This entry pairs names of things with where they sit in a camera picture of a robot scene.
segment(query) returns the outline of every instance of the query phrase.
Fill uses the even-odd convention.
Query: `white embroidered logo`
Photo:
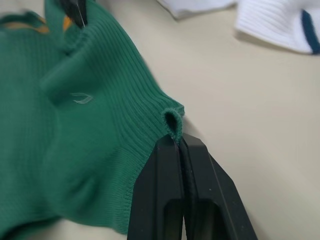
[[[92,96],[90,96],[86,93],[82,93],[82,92],[70,93],[70,95],[74,96],[74,97],[85,97],[82,100],[73,100],[77,104],[87,104],[88,102],[90,102],[93,99]]]

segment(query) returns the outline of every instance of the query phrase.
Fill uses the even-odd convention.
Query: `clip jaw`
[[[86,0],[59,0],[65,14],[71,18],[79,28],[87,25]]]
[[[202,141],[161,138],[137,178],[127,240],[258,240],[232,179]]]

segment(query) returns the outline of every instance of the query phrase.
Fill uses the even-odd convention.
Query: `table surface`
[[[1,12],[24,4],[42,13],[42,0],[16,2],[0,0]],[[201,138],[234,180],[259,240],[320,239],[320,56],[235,32],[236,8],[177,22],[155,0],[98,2],[163,90],[184,104],[185,131]],[[44,234],[126,239],[69,221]]]

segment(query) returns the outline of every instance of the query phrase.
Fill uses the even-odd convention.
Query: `green sock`
[[[31,12],[0,19],[0,240],[57,218],[126,234],[156,141],[182,136],[183,106],[117,21],[87,0],[80,29],[56,2],[46,25]]]

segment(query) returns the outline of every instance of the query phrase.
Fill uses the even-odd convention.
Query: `sock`
[[[320,1],[241,0],[236,29],[305,54],[320,53]]]
[[[184,107],[117,21],[87,0],[78,28],[55,0],[0,19],[0,240],[59,218],[128,231],[133,187]]]
[[[175,19],[183,19],[208,11],[225,9],[237,0],[157,0]]]

